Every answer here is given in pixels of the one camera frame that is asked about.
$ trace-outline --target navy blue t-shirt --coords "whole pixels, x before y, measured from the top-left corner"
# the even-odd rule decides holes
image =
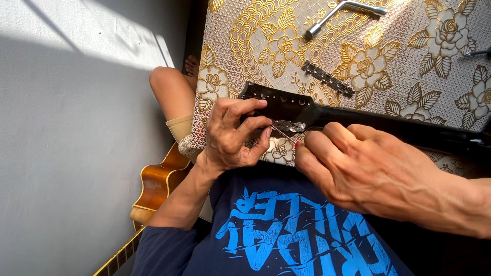
[[[259,162],[210,190],[211,233],[150,227],[133,275],[413,275],[364,217],[328,203],[296,169]]]

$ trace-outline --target floral tablecloth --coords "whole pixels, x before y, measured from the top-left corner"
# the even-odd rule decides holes
[[[337,2],[210,0],[192,135],[184,143],[205,147],[213,104],[237,97],[245,81],[306,94],[324,105],[480,131],[490,117],[491,62],[463,54],[491,46],[491,0],[361,2],[388,13],[375,20],[341,10],[305,43],[305,30]],[[349,84],[355,96],[339,96],[305,74],[306,59]],[[284,138],[271,138],[261,159],[294,166],[294,150]],[[465,171],[461,159],[428,155],[443,170]]]

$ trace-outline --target man's right hand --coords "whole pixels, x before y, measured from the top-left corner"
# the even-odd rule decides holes
[[[269,148],[271,120],[264,116],[249,117],[235,129],[241,115],[253,115],[255,109],[268,105],[258,99],[220,99],[215,103],[206,123],[206,147],[199,154],[198,162],[205,164],[207,172],[218,177],[224,171],[244,166],[254,166]],[[263,130],[257,144],[251,149],[243,146],[247,136],[257,128]]]
[[[305,137],[295,164],[343,209],[491,238],[491,186],[439,170],[423,152],[388,133],[332,122]]]

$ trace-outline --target leg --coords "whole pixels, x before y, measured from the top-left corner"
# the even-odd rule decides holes
[[[150,74],[150,86],[167,121],[193,114],[197,80],[190,81],[192,77],[169,67],[157,67]]]

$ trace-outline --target acoustic guitar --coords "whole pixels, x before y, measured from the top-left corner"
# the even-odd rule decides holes
[[[191,168],[189,158],[179,153],[178,144],[174,143],[162,163],[141,170],[141,194],[130,212],[136,233],[92,276],[112,276],[136,252],[145,224]]]

